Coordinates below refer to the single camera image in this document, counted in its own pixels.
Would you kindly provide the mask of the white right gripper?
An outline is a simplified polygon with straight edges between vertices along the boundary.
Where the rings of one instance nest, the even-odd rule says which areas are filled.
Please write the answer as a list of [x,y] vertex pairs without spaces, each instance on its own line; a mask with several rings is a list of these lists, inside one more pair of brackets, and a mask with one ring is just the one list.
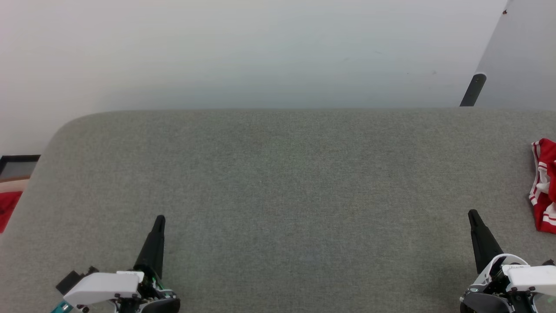
[[556,297],[552,260],[531,266],[514,254],[503,254],[477,210],[467,213],[478,277],[460,297],[460,313],[539,313],[543,295]]

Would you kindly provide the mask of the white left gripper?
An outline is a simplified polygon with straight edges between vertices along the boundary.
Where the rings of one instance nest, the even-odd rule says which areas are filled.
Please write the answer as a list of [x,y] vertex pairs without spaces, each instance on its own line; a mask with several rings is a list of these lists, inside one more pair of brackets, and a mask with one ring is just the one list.
[[96,272],[63,296],[63,313],[91,313],[108,303],[113,313],[179,313],[181,300],[163,287],[165,216],[158,215],[131,271]]

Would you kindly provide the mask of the red and white jersey shirt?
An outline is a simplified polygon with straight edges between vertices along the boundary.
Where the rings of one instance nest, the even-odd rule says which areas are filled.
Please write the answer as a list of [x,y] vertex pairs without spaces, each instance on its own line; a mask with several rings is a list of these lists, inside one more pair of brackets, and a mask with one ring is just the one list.
[[530,202],[535,226],[556,234],[556,142],[542,138],[532,143],[532,151],[536,172]]

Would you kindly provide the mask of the red cloth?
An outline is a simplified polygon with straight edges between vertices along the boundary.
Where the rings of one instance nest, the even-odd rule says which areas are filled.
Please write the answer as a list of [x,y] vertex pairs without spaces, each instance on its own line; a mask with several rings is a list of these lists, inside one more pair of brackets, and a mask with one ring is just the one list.
[[22,191],[0,193],[0,234],[4,233],[22,193]]

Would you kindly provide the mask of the black pole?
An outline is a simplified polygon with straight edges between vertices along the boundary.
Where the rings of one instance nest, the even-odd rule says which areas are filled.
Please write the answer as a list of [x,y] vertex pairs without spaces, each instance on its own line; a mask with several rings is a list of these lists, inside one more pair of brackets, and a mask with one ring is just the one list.
[[477,73],[472,78],[460,102],[460,107],[474,107],[484,87],[487,77],[484,73]]

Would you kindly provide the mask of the beige board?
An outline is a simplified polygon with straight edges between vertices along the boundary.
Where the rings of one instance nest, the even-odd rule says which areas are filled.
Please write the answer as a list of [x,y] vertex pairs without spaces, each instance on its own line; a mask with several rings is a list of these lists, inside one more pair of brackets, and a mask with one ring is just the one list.
[[23,192],[28,186],[30,176],[12,177],[0,180],[0,193]]

